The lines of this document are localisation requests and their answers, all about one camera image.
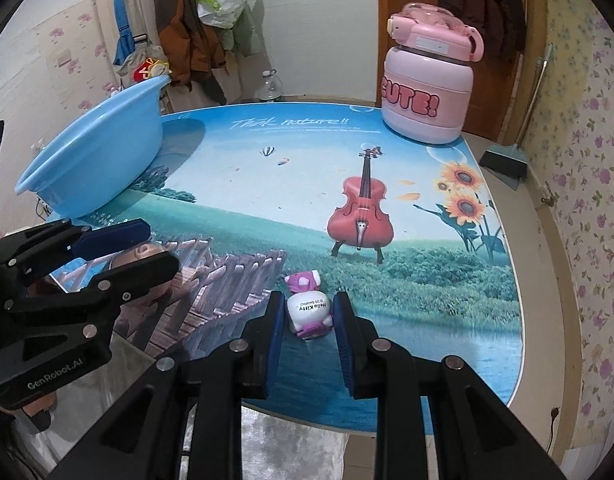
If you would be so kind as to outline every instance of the door frame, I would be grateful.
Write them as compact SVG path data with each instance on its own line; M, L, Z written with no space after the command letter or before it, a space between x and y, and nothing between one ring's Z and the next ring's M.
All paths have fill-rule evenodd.
M547 44L547 15L545 9L547 0L522 0L527 22L527 39L522 61L516 56L517 87L509 94L509 102L498 142L510 145L519 134L525 111L528 108L535 78L535 61L542 55ZM378 60L376 70L376 106L380 106L380 82L384 71L384 57L389 46L389 36L386 33L386 23L389 19L388 0L378 0Z

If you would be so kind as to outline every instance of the beige floor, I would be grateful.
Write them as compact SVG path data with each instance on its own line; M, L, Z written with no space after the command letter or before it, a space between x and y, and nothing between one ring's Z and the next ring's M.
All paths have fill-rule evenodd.
M465 134L476 160L490 145ZM524 356L510 409L544 446L549 439L549 413L560 407L564 389L564 329L558 283L551 255L532 199L524 184L512 191L483 170L504 227L520 290L524 317ZM351 435L344 455L343 480L371 480L375 439ZM432 437L427 437L429 478L438 478Z

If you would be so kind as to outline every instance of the green grass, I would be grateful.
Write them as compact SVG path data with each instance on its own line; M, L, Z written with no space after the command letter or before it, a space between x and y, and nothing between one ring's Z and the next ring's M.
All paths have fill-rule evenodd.
M374 251L367 249L343 247L333 258L333 243L325 232L134 190L116 197L94 218L98 221L91 219L93 223L110 218L144 218L154 237L161 240L211 236L215 254L285 250L283 273L317 269L322 291L332 296L346 290L361 314L479 330L520 331L520 305L510 267L501 270L473 254L465 256L461 240L396 241L383 250L385 264L378 266ZM448 277L439 280L440 270L451 265L455 269L452 267ZM504 292L496 286L500 279L506 285ZM284 290L282 279L277 288Z

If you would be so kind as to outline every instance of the broom handle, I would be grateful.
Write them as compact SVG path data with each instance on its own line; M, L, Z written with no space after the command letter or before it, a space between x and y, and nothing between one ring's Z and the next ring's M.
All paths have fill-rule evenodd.
M516 137L515 144L520 146L522 144L522 140L524 139L524 135L527 133L527 129L529 128L529 121L532 118L533 107L536 105L536 100L538 99L538 92L540 91L540 86L542 85L542 80L545 75L545 71L547 69L547 64L551 59L551 54L553 53L553 43L549 43L545 50L545 55L542 58L542 67L540 68L540 75L538 76L538 81L536 86L533 89L532 98L529 101L529 106L527 107L527 111L524 114L524 119L522 120L522 124L520 125L520 131L518 132L518 136Z

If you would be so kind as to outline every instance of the sunflower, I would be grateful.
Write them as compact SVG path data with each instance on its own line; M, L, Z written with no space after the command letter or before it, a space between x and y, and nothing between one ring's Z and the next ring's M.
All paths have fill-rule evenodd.
M469 166L463 166L459 162L445 164L441 175L447 184L455 184L472 191L478 190L482 185L482 177Z
M444 205L450 217L458 219L458 225L465 222L479 224L485 214L485 206L472 194L458 191L447 196Z
M442 191L442 192L446 192L446 193L452 192L451 184L449 184L448 182L444 181L442 178L439 179L439 180L436 180L434 182L434 185L436 186L436 189L438 191Z

